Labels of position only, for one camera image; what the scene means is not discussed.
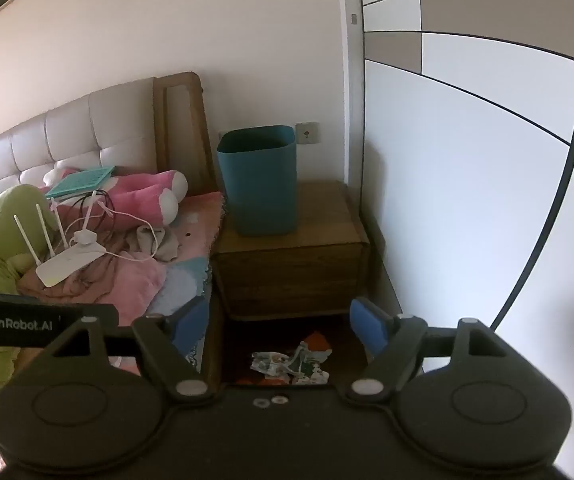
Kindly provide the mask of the snack wrapper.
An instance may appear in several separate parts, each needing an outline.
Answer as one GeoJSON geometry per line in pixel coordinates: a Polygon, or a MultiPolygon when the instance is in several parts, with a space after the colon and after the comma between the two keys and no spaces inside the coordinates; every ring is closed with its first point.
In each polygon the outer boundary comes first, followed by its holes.
{"type": "Polygon", "coordinates": [[[300,341],[293,354],[281,352],[255,352],[250,369],[264,377],[266,382],[289,386],[326,385],[329,374],[322,365],[333,353],[327,339],[313,333],[300,341]]]}

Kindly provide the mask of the teal plastic trash bin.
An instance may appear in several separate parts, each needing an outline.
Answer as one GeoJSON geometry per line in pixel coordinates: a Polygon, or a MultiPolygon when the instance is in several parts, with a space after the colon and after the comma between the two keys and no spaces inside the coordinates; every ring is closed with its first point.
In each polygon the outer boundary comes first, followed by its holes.
{"type": "Polygon", "coordinates": [[[243,236],[284,235],[297,227],[295,129],[232,130],[217,146],[227,211],[243,236]]]}

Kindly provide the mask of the pink patterned bed blanket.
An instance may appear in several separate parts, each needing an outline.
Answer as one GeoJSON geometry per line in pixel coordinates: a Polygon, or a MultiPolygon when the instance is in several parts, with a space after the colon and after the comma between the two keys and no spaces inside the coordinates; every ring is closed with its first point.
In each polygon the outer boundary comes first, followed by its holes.
{"type": "Polygon", "coordinates": [[[24,296],[55,304],[112,304],[119,323],[131,324],[143,314],[171,315],[189,300],[208,294],[209,257],[223,219],[224,198],[208,193],[184,198],[169,228],[179,241],[170,262],[130,254],[129,231],[100,231],[109,254],[60,284],[44,287],[35,270],[18,282],[24,296]]]}

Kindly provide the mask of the grey beige cloth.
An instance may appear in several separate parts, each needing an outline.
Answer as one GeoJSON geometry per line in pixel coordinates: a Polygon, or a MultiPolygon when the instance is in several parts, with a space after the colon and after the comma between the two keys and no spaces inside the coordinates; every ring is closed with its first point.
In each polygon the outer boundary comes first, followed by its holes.
{"type": "Polygon", "coordinates": [[[129,252],[138,257],[153,257],[160,262],[170,262],[179,255],[179,241],[168,227],[139,226],[127,232],[129,252]]]}

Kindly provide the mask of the green pillow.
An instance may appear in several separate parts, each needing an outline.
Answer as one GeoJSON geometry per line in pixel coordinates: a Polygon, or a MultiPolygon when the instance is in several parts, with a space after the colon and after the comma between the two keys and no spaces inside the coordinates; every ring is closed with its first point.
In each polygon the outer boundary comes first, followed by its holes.
{"type": "Polygon", "coordinates": [[[18,282],[48,254],[57,221],[44,193],[21,184],[0,195],[0,295],[17,296],[18,282]]]}

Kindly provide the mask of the white wifi router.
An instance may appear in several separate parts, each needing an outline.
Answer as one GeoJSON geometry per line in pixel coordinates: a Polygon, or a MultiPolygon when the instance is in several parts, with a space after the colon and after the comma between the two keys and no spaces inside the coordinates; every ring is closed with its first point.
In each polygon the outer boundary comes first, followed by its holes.
{"type": "Polygon", "coordinates": [[[97,259],[107,254],[106,248],[98,243],[97,235],[94,231],[89,229],[90,219],[92,217],[92,207],[89,207],[83,217],[82,228],[74,232],[71,239],[68,240],[60,223],[60,216],[56,216],[56,223],[58,231],[60,231],[60,238],[64,249],[56,254],[50,237],[48,236],[48,229],[46,229],[46,222],[44,220],[43,211],[39,204],[36,205],[36,213],[38,215],[39,224],[42,229],[43,238],[46,245],[48,245],[48,255],[50,258],[42,261],[34,247],[32,246],[29,236],[18,218],[14,214],[13,220],[22,240],[24,241],[33,262],[36,265],[36,274],[44,287],[51,288],[69,278],[85,266],[88,266],[97,259]]]}

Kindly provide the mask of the wooden nightstand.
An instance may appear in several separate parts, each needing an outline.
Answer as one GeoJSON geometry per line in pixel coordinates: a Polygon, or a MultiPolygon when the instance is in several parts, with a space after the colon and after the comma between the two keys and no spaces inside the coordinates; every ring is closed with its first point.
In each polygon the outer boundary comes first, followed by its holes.
{"type": "Polygon", "coordinates": [[[211,264],[219,314],[209,337],[223,382],[255,382],[255,352],[293,354],[308,336],[330,345],[324,363],[342,382],[366,363],[349,321],[364,290],[369,242],[345,186],[304,182],[298,226],[281,236],[244,237],[225,220],[211,264]]]}

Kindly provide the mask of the pink plush toy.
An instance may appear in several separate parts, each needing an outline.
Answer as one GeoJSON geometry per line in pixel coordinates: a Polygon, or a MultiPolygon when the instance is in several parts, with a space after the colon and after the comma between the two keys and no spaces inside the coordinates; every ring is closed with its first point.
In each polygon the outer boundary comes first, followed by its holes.
{"type": "Polygon", "coordinates": [[[109,176],[97,188],[55,198],[63,225],[72,222],[79,229],[86,209],[93,203],[88,228],[94,231],[129,231],[149,222],[154,228],[168,226],[177,216],[188,192],[184,174],[169,170],[159,174],[123,174],[109,176]]]}

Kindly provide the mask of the teal book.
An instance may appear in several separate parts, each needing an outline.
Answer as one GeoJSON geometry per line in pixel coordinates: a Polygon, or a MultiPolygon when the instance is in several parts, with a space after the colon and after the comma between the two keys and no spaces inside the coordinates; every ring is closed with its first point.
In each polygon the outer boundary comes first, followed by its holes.
{"type": "Polygon", "coordinates": [[[45,196],[60,198],[96,191],[112,176],[114,170],[114,166],[109,166],[74,171],[53,184],[45,196]]]}

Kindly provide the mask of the beige padded headboard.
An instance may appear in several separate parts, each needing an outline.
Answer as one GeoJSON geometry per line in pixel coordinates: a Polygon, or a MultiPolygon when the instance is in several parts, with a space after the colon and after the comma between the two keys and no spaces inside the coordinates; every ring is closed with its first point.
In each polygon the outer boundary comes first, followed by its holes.
{"type": "Polygon", "coordinates": [[[81,96],[0,134],[0,194],[40,188],[54,169],[110,166],[117,174],[158,170],[151,78],[81,96]]]}

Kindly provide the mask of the wall socket plate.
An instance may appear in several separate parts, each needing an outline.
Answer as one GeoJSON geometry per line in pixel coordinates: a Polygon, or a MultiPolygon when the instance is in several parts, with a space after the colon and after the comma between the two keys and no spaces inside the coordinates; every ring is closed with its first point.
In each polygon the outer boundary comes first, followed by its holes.
{"type": "Polygon", "coordinates": [[[299,122],[295,125],[298,144],[316,144],[321,142],[318,122],[299,122]]]}

